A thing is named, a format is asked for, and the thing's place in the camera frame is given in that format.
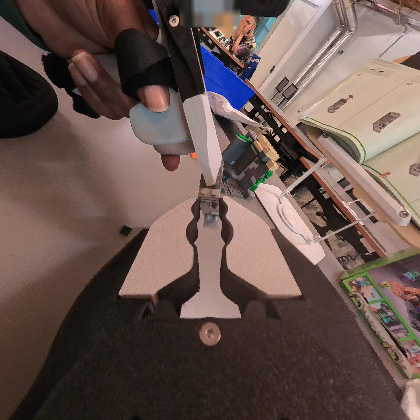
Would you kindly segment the grey baseplate brick building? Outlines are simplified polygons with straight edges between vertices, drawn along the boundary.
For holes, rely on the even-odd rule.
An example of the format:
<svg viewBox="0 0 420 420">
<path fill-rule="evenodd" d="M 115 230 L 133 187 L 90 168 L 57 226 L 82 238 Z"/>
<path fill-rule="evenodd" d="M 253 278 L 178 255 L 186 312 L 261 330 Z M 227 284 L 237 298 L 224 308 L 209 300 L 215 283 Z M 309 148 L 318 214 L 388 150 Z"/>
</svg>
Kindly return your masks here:
<svg viewBox="0 0 420 420">
<path fill-rule="evenodd" d="M 225 195 L 250 201 L 258 187 L 265 183 L 279 169 L 280 156 L 266 135 L 259 136 L 252 131 L 238 133 L 221 152 L 224 161 L 224 180 L 220 198 Z M 200 187 L 208 187 L 202 176 Z"/>
</svg>

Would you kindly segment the printed white paper bag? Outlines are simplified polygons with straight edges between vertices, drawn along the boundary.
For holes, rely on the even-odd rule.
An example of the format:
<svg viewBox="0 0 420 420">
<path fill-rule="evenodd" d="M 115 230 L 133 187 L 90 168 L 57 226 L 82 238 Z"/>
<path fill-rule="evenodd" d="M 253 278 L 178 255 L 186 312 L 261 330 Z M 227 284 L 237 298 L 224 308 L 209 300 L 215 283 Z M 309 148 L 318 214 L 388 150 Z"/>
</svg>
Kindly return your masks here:
<svg viewBox="0 0 420 420">
<path fill-rule="evenodd" d="M 215 115 L 234 122 L 243 123 L 245 125 L 251 125 L 263 129 L 265 128 L 259 122 L 254 121 L 241 111 L 235 109 L 230 104 L 230 102 L 222 95 L 215 92 L 207 91 L 207 98 L 209 100 L 211 110 Z"/>
</svg>

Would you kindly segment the pale green instruction book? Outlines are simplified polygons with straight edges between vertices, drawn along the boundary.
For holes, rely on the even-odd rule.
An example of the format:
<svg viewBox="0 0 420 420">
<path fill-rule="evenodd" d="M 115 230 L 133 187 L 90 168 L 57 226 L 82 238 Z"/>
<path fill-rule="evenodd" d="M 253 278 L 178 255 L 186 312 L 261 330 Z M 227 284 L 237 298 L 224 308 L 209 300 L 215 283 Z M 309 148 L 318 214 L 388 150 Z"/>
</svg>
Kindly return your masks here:
<svg viewBox="0 0 420 420">
<path fill-rule="evenodd" d="M 419 227 L 419 111 L 419 70 L 375 59 L 299 111 L 298 121 L 331 135 Z"/>
</svg>

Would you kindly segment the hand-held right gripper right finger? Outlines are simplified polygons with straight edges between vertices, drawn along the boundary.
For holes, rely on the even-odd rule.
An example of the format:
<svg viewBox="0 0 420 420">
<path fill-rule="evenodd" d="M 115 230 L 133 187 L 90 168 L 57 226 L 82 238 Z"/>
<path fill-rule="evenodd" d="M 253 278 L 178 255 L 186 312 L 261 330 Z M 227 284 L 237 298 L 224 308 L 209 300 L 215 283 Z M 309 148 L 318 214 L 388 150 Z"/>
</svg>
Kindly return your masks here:
<svg viewBox="0 0 420 420">
<path fill-rule="evenodd" d="M 275 303 L 302 292 L 270 227 L 229 197 L 219 200 L 224 242 L 220 288 L 242 318 L 280 318 Z"/>
</svg>

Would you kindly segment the cluttered office table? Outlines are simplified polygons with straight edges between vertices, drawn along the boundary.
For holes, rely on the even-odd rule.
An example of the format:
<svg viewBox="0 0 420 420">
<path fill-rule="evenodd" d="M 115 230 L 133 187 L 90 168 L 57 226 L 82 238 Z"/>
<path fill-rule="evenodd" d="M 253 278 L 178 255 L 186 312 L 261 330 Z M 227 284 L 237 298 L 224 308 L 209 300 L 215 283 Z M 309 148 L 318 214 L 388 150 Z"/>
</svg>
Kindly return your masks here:
<svg viewBox="0 0 420 420">
<path fill-rule="evenodd" d="M 222 64 L 231 70 L 244 70 L 244 64 L 234 55 L 228 39 L 219 29 L 197 29 L 201 44 L 210 52 L 216 55 Z"/>
</svg>

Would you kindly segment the black quilted elbow pad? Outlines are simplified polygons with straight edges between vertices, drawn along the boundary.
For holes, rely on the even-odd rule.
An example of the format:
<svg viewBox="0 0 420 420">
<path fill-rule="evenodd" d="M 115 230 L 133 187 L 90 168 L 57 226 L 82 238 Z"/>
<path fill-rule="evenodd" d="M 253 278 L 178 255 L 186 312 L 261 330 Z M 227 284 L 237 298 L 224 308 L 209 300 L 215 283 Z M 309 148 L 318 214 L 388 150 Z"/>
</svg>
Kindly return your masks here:
<svg viewBox="0 0 420 420">
<path fill-rule="evenodd" d="M 0 52 L 0 138 L 14 139 L 41 129 L 58 111 L 51 84 L 29 66 Z"/>
</svg>

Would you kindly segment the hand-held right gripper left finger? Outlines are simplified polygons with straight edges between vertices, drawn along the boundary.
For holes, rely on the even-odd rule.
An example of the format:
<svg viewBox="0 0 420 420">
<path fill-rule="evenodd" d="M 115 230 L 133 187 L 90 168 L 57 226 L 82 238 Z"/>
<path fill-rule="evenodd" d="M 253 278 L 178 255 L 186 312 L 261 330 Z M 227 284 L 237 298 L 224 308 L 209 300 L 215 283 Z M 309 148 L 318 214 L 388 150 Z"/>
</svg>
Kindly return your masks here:
<svg viewBox="0 0 420 420">
<path fill-rule="evenodd" d="M 188 198 L 158 218 L 148 230 L 118 292 L 122 299 L 172 304 L 178 315 L 200 289 L 197 223 L 200 205 Z"/>
</svg>

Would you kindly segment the blue plastic bin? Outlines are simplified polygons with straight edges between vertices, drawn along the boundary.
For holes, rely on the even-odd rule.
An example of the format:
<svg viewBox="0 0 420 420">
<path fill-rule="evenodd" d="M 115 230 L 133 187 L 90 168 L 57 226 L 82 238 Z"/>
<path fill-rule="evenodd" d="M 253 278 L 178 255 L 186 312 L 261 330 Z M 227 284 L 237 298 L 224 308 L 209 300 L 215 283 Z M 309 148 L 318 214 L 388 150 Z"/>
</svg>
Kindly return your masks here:
<svg viewBox="0 0 420 420">
<path fill-rule="evenodd" d="M 205 71 L 203 78 L 207 91 L 225 97 L 233 108 L 241 110 L 255 92 L 203 46 L 201 46 L 201 53 Z"/>
</svg>

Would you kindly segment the person's left hand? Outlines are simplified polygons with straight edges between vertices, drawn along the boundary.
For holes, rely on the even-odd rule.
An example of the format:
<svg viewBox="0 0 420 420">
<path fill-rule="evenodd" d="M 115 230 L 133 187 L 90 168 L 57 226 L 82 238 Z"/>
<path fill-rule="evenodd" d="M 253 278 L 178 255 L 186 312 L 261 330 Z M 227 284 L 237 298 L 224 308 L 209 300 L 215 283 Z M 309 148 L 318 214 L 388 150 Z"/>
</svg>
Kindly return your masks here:
<svg viewBox="0 0 420 420">
<path fill-rule="evenodd" d="M 164 86 L 145 86 L 137 99 L 125 95 L 93 56 L 114 49 L 118 34 L 136 29 L 156 41 L 159 27 L 143 1 L 132 0 L 18 0 L 24 20 L 49 49 L 71 59 L 69 72 L 80 95 L 98 114 L 112 120 L 128 118 L 138 102 L 151 112 L 169 108 Z"/>
</svg>

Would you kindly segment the green toy box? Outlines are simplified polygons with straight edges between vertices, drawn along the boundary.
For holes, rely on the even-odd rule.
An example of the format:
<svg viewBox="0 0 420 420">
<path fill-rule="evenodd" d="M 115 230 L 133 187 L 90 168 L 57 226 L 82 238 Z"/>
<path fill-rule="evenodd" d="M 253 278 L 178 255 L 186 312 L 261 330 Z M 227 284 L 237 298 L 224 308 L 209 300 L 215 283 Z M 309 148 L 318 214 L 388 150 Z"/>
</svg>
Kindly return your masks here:
<svg viewBox="0 0 420 420">
<path fill-rule="evenodd" d="M 420 251 L 345 271 L 340 284 L 407 379 L 420 377 Z"/>
</svg>

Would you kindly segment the background office table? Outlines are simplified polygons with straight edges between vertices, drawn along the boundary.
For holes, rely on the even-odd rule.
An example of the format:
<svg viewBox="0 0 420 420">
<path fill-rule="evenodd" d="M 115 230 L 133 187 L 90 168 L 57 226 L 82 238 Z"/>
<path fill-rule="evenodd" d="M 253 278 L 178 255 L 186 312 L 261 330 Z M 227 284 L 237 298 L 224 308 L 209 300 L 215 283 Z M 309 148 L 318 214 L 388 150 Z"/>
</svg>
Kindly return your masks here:
<svg viewBox="0 0 420 420">
<path fill-rule="evenodd" d="M 277 110 L 272 101 L 266 99 L 258 89 L 246 79 L 245 83 L 252 89 L 254 95 L 249 100 L 251 109 L 247 111 L 250 118 L 260 116 L 263 123 L 268 126 L 269 137 L 274 141 L 274 146 L 279 150 L 281 167 L 284 171 L 279 175 L 280 180 L 291 186 L 291 181 L 296 181 L 312 164 L 321 157 L 321 152 L 309 141 L 300 126 L 289 122 L 284 114 Z M 298 201 L 301 209 L 309 218 L 316 229 L 316 233 L 331 234 L 338 228 L 344 228 L 356 220 L 356 217 L 367 215 L 367 208 L 355 203 L 355 215 L 342 203 L 350 202 L 355 197 L 343 188 L 345 178 L 338 181 L 328 181 L 330 175 L 327 167 L 323 167 L 309 175 L 308 178 L 296 186 L 291 195 Z M 375 217 L 366 220 L 365 225 L 353 225 L 327 239 L 327 245 L 333 250 L 337 246 L 338 261 L 346 264 L 359 258 L 369 262 L 374 257 L 384 257 L 387 251 L 380 245 L 368 229 L 374 227 Z"/>
</svg>

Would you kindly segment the grey brick pillar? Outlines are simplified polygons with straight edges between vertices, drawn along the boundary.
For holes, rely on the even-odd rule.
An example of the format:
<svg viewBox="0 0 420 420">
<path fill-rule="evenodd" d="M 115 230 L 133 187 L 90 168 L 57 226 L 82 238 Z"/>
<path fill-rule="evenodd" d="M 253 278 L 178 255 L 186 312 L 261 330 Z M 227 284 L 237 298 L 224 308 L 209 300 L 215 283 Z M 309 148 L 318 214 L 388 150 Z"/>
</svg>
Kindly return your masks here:
<svg viewBox="0 0 420 420">
<path fill-rule="evenodd" d="M 220 222 L 220 188 L 200 187 L 199 202 L 203 214 L 203 227 L 218 229 Z"/>
</svg>

